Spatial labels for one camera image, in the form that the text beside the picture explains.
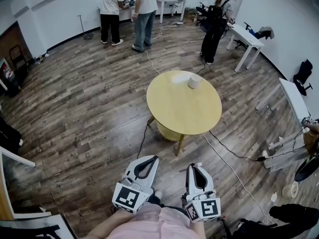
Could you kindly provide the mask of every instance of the black bag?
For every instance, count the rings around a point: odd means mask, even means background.
[[[203,30],[205,33],[208,33],[214,25],[219,25],[223,16],[223,8],[225,4],[227,4],[230,0],[226,0],[221,7],[217,5],[211,5],[208,8],[208,17],[204,21],[202,21],[200,25],[200,29]]]

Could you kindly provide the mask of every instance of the round wooden table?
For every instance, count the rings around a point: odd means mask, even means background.
[[[214,87],[202,78],[197,89],[187,82],[191,72],[168,71],[152,80],[147,91],[147,103],[159,131],[169,140],[179,140],[177,154],[185,135],[211,130],[221,117],[221,100]]]

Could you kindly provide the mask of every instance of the white sneaker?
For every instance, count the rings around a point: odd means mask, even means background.
[[[265,151],[265,150],[263,150],[262,156],[263,156],[263,157],[269,157],[267,151]]]
[[[124,40],[122,40],[122,39],[121,39],[118,43],[113,43],[113,42],[112,42],[112,46],[120,45],[120,44],[123,43],[123,42],[124,42]]]
[[[163,198],[163,192],[161,190],[156,190],[155,196],[161,200]]]

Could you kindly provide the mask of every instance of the paper roll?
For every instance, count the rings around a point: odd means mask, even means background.
[[[200,86],[200,83],[202,80],[203,80],[202,77],[196,74],[193,74],[190,76],[187,84],[191,89],[197,89]]]

